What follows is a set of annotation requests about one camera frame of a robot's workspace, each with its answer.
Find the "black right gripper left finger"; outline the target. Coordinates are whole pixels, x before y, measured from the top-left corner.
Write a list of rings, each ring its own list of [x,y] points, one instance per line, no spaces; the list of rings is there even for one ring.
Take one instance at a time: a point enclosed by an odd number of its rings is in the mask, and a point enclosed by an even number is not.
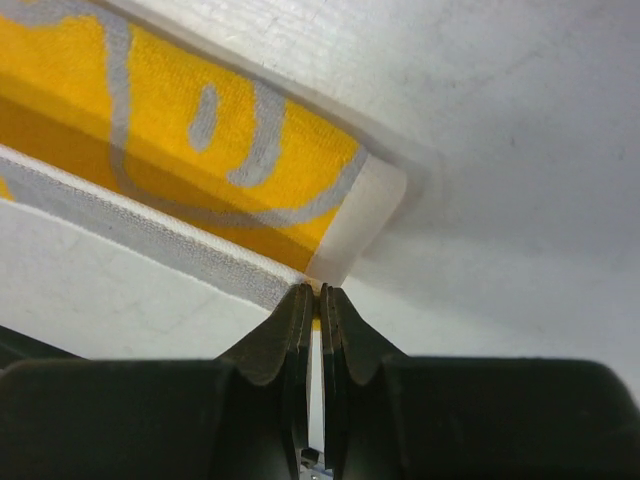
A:
[[[202,360],[88,360],[1,332],[5,479],[295,479],[314,294]]]

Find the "grey yellow towel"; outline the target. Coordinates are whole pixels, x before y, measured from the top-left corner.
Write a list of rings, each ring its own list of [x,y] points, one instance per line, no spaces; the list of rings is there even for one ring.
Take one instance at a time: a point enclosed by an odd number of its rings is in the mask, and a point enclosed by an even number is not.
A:
[[[264,308],[338,285],[405,173],[91,1],[1,5],[1,196]]]

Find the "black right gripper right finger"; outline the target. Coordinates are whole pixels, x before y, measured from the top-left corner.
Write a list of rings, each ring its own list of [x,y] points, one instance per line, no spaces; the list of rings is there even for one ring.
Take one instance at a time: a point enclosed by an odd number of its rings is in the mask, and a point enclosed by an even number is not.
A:
[[[338,479],[635,479],[639,409],[593,361],[410,356],[319,297],[325,462]]]

